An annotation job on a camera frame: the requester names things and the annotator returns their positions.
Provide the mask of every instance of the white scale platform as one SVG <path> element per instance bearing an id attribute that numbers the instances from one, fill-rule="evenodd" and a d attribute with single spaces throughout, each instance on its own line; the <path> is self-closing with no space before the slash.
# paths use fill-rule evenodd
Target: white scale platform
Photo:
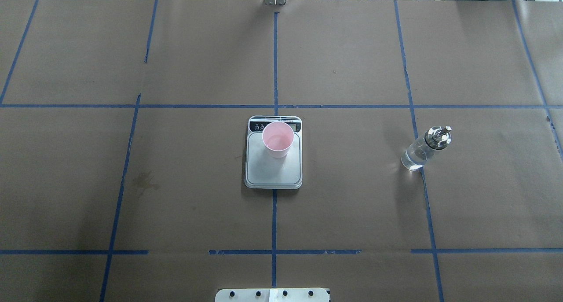
<path id="1" fill-rule="evenodd" d="M 271 122 L 293 128 L 293 144 L 286 156 L 276 159 L 262 142 L 262 130 Z M 296 189 L 303 182 L 302 121 L 295 116 L 253 116 L 248 120 L 245 184 L 248 188 Z"/>

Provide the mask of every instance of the blue tape line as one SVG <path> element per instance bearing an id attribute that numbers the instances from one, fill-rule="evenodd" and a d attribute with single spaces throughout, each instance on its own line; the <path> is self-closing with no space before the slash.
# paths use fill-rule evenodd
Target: blue tape line
<path id="1" fill-rule="evenodd" d="M 272 254 L 272 250 L 209 250 L 209 254 L 211 256 L 230 254 Z"/>
<path id="2" fill-rule="evenodd" d="M 0 254 L 108 254 L 108 250 L 0 250 Z M 113 254 L 149 254 L 148 250 L 116 250 Z"/>
<path id="3" fill-rule="evenodd" d="M 543 109 L 542 105 L 413 105 L 416 109 Z"/>
<path id="4" fill-rule="evenodd" d="M 142 109 L 271 109 L 274 105 L 143 104 Z"/>
<path id="5" fill-rule="evenodd" d="M 149 60 L 150 41 L 151 39 L 153 39 L 154 19 L 157 15 L 157 6 L 158 6 L 158 0 L 154 0 L 153 17 L 150 20 L 149 38 L 146 40 L 145 63 Z"/>
<path id="6" fill-rule="evenodd" d="M 109 278 L 109 269 L 111 266 L 111 254 L 107 254 L 107 258 L 106 258 L 106 268 L 104 271 L 104 281 L 102 282 L 102 290 L 100 292 L 100 302 L 104 302 L 105 300 L 105 292 L 107 289 L 107 279 Z"/>
<path id="7" fill-rule="evenodd" d="M 133 104 L 2 104 L 1 108 L 37 108 L 37 109 L 132 109 Z"/>
<path id="8" fill-rule="evenodd" d="M 432 254 L 431 249 L 413 249 L 411 254 Z M 506 254 L 506 253 L 563 253 L 563 248 L 459 248 L 436 249 L 438 254 Z"/>
<path id="9" fill-rule="evenodd" d="M 432 212 L 430 211 L 430 200 L 428 199 L 428 188 L 426 186 L 426 176 L 424 169 L 420 170 L 422 185 L 424 186 L 424 201 L 426 202 L 426 219 L 428 221 L 428 231 L 430 233 L 430 246 L 432 246 L 432 260 L 434 261 L 434 272 L 436 274 L 436 284 L 438 286 L 438 297 L 440 302 L 444 302 L 444 292 L 442 290 L 442 276 L 440 275 L 440 264 L 438 253 L 436 252 L 436 239 L 434 238 L 434 224 L 432 223 Z"/>
<path id="10" fill-rule="evenodd" d="M 148 250 L 114 250 L 112 254 L 149 254 Z"/>
<path id="11" fill-rule="evenodd" d="M 0 108 L 109 108 L 134 109 L 135 104 L 0 104 Z M 272 109 L 275 105 L 141 104 L 141 109 Z M 410 105 L 278 105 L 284 109 L 409 109 Z M 413 105 L 415 109 L 563 109 L 563 105 Z"/>
<path id="12" fill-rule="evenodd" d="M 29 15 L 26 29 L 24 30 L 24 34 L 22 35 L 22 39 L 20 40 L 20 45 L 18 45 L 18 50 L 16 51 L 16 55 L 14 56 L 14 60 L 12 61 L 12 66 L 10 67 L 10 71 L 8 71 L 8 77 L 6 77 L 6 83 L 4 83 L 4 88 L 2 89 L 2 94 L 0 95 L 0 104 L 4 101 L 4 96 L 6 96 L 6 91 L 8 91 L 8 85 L 10 84 L 10 80 L 12 79 L 12 73 L 14 73 L 16 63 L 18 63 L 18 57 L 20 57 L 20 52 L 22 51 L 22 47 L 24 46 L 24 41 L 26 40 L 26 36 L 28 35 L 29 27 L 32 24 L 32 19 L 35 15 L 38 3 L 39 0 L 35 0 L 35 2 L 33 3 L 32 12 Z"/>
<path id="13" fill-rule="evenodd" d="M 278 285 L 277 274 L 278 254 L 278 190 L 272 191 L 272 288 Z"/>
<path id="14" fill-rule="evenodd" d="M 406 88 L 408 89 L 408 95 L 409 95 L 410 118 L 413 124 L 414 138 L 418 138 L 418 128 L 417 128 L 416 116 L 414 115 L 414 102 L 413 102 L 412 91 L 410 89 L 410 79 L 409 79 L 409 74 L 406 71 L 406 54 L 405 54 L 405 45 L 402 39 L 401 19 L 398 13 L 398 3 L 396 0 L 394 0 L 393 2 L 395 4 L 395 17 L 397 21 L 398 41 L 401 46 L 402 66 L 405 74 Z M 432 213 L 430 212 L 430 201 L 428 200 L 428 189 L 426 186 L 426 177 L 424 176 L 423 169 L 420 170 L 420 174 L 422 176 L 422 183 L 424 186 L 424 199 L 426 200 L 426 219 L 428 221 L 428 231 L 430 232 L 430 244 L 432 246 L 432 258 L 434 260 L 434 274 L 436 275 L 436 285 L 438 286 L 438 297 L 440 299 L 440 302 L 444 302 L 444 292 L 442 290 L 442 276 L 440 276 L 438 254 L 436 253 L 436 240 L 434 239 L 434 226 L 432 224 Z"/>
<path id="15" fill-rule="evenodd" d="M 277 250 L 278 254 L 359 254 L 360 249 L 327 249 L 327 250 Z"/>
<path id="16" fill-rule="evenodd" d="M 131 144 L 133 143 L 133 135 L 135 134 L 135 126 L 137 124 L 137 114 L 139 113 L 139 103 L 141 102 L 141 95 L 137 96 L 135 103 L 135 112 L 133 113 L 133 122 L 131 123 L 131 131 L 129 132 L 129 142 L 127 144 L 127 153 L 125 154 L 125 163 L 123 164 L 123 173 L 121 174 L 121 183 L 119 185 L 119 196 L 117 198 L 117 206 L 115 208 L 115 216 L 113 219 L 113 228 L 111 230 L 111 239 L 109 242 L 109 252 L 107 253 L 106 268 L 104 272 L 104 281 L 102 282 L 102 290 L 100 293 L 100 302 L 105 299 L 105 292 L 107 288 L 107 279 L 109 278 L 109 270 L 111 267 L 111 256 L 115 245 L 115 236 L 117 235 L 117 224 L 119 222 L 119 212 L 121 211 L 121 202 L 123 201 L 123 192 L 125 191 L 125 175 L 129 167 L 129 156 L 131 155 Z"/>
<path id="17" fill-rule="evenodd" d="M 284 109 L 408 109 L 410 105 L 278 105 Z"/>
<path id="18" fill-rule="evenodd" d="M 359 254 L 360 249 L 276 249 L 278 254 Z M 209 250 L 209 254 L 213 255 L 230 255 L 230 254 L 273 254 L 273 250 Z"/>
<path id="19" fill-rule="evenodd" d="M 405 75 L 406 89 L 408 91 L 408 96 L 409 96 L 410 118 L 412 119 L 412 123 L 413 123 L 414 138 L 418 138 L 418 128 L 416 124 L 416 119 L 414 117 L 413 95 L 410 89 L 410 78 L 408 71 L 406 71 L 406 54 L 405 54 L 405 45 L 402 40 L 401 19 L 398 14 L 398 3 L 396 0 L 394 0 L 393 3 L 395 4 L 395 18 L 397 21 L 398 43 L 400 44 L 401 47 L 402 70 Z"/>
<path id="20" fill-rule="evenodd" d="M 278 115 L 278 14 L 274 13 L 274 115 Z"/>
<path id="21" fill-rule="evenodd" d="M 524 46 L 524 50 L 526 51 L 526 56 L 528 58 L 528 62 L 530 63 L 531 71 L 534 75 L 535 83 L 537 84 L 537 89 L 539 90 L 539 95 L 541 97 L 541 102 L 543 103 L 543 107 L 545 108 L 545 114 L 549 118 L 551 123 L 551 133 L 553 134 L 553 138 L 555 139 L 555 145 L 557 146 L 557 152 L 559 153 L 559 158 L 563 161 L 563 149 L 561 149 L 561 141 L 559 140 L 559 135 L 557 135 L 557 130 L 553 125 L 553 118 L 551 118 L 551 113 L 547 107 L 547 101 L 545 100 L 545 94 L 543 93 L 543 88 L 541 87 L 541 83 L 539 83 L 539 77 L 537 77 L 537 71 L 535 69 L 535 65 L 533 60 L 531 59 L 530 50 L 528 49 L 526 37 L 524 36 L 524 32 L 522 30 L 522 25 L 520 23 L 520 17 L 518 15 L 518 8 L 516 7 L 516 1 L 512 0 L 512 8 L 514 9 L 514 16 L 516 18 L 516 24 L 518 25 L 518 31 L 520 33 L 520 37 L 522 39 L 522 45 Z"/>

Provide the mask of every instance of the table surface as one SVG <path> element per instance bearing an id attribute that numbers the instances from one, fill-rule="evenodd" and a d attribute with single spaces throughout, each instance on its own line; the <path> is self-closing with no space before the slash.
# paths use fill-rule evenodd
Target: table surface
<path id="1" fill-rule="evenodd" d="M 0 300 L 563 299 L 563 5 L 0 11 Z M 245 186 L 261 114 L 303 120 L 299 190 Z M 402 168 L 446 124 L 452 145 Z"/>

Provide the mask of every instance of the water stain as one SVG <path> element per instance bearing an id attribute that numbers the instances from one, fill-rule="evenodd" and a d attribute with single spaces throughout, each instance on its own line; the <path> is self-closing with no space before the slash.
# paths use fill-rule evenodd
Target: water stain
<path id="1" fill-rule="evenodd" d="M 159 184 L 152 183 L 154 176 L 151 176 L 149 172 L 141 172 L 139 175 L 133 179 L 133 186 L 141 188 L 142 191 L 139 196 L 142 196 L 147 190 L 158 190 L 161 188 Z"/>

